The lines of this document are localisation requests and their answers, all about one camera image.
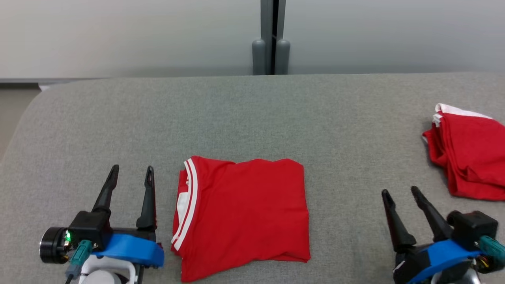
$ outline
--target cable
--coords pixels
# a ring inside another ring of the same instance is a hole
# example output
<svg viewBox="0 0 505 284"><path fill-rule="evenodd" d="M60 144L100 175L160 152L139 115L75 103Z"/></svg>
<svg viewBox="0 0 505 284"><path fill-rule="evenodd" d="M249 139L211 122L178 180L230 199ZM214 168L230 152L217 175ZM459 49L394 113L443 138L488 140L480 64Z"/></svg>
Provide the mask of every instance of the cable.
<svg viewBox="0 0 505 284"><path fill-rule="evenodd" d="M70 265L67 267L67 271L65 271L65 276L67 278L67 283L72 281L72 278L77 279L81 274L82 265L86 262L89 255L93 251L93 243L89 240L82 240L77 247L74 255L70 259Z"/></svg>
<svg viewBox="0 0 505 284"><path fill-rule="evenodd" d="M70 284L70 281L72 281L73 278L74 278L73 275L68 276L67 281L65 282L65 284Z"/></svg>

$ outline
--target floor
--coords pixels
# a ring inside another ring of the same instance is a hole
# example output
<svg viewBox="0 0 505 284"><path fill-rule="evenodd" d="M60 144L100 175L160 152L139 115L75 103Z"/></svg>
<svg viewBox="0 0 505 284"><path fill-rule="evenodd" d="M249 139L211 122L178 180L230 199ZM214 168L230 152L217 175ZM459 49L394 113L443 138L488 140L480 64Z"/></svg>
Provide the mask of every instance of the floor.
<svg viewBox="0 0 505 284"><path fill-rule="evenodd" d="M21 115L39 93L36 84L0 84L0 161Z"/></svg>

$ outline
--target gray table surface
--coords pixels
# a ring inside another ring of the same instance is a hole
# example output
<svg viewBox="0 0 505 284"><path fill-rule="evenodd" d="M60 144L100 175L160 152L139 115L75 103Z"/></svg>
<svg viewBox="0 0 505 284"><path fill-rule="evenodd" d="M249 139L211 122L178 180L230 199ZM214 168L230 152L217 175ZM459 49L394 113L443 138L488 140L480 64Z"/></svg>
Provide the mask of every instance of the gray table surface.
<svg viewBox="0 0 505 284"><path fill-rule="evenodd" d="M169 251L178 171L191 155L291 158L305 167L312 259L253 262L208 282L389 283L394 264L380 192L390 190L418 243L431 241L410 186L442 215L481 210L505 222L503 203L449 195L421 133L436 103L505 122L505 75L290 75L105 79L54 86L21 118L0 164L2 283L63 283L43 264L42 234L90 210L113 164L121 167L111 225L133 227L143 178L155 169L165 267L145 283L180 281ZM503 226L498 238L505 241ZM483 276L502 283L504 273Z"/></svg>

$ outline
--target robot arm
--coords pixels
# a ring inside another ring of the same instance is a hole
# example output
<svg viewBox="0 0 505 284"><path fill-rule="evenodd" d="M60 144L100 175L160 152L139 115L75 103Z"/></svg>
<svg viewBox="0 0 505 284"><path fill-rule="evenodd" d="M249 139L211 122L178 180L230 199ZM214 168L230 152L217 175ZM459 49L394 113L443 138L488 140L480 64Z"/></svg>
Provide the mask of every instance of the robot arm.
<svg viewBox="0 0 505 284"><path fill-rule="evenodd" d="M64 264L70 260L67 282L80 276L79 283L82 283L92 274L98 277L97 271L122 268L129 271L128 283L141 283L145 268L158 268L164 264L163 248L156 243L153 168L147 168L142 212L136 228L110 226L112 191L116 188L118 175L119 165L114 165L91 212L80 211L68 227L51 227L42 237L40 258L43 262ZM116 278L124 278L118 275L112 277L112 283L116 282Z"/></svg>
<svg viewBox="0 0 505 284"><path fill-rule="evenodd" d="M476 282L477 272L503 269L505 247L494 240L498 227L496 220L480 211L468 214L453 211L445 221L416 186L411 191L430 224L434 243L415 246L416 239L403 225L391 195L383 190L391 242L397 253L393 270L395 283L427 280L450 283L461 279L480 283Z"/></svg>

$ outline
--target teal connector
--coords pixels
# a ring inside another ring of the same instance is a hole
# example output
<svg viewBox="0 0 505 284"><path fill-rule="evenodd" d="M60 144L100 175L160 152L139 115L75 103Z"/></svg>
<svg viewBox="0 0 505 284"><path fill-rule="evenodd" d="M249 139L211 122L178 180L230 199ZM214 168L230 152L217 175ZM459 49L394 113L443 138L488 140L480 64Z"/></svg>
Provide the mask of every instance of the teal connector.
<svg viewBox="0 0 505 284"><path fill-rule="evenodd" d="M74 255L70 259L70 264L82 266L93 251L93 243L88 240L82 240L77 247Z"/></svg>
<svg viewBox="0 0 505 284"><path fill-rule="evenodd" d="M492 256L495 260L505 264L505 246L500 244L497 240L483 235L480 237L479 249L483 251L484 254Z"/></svg>

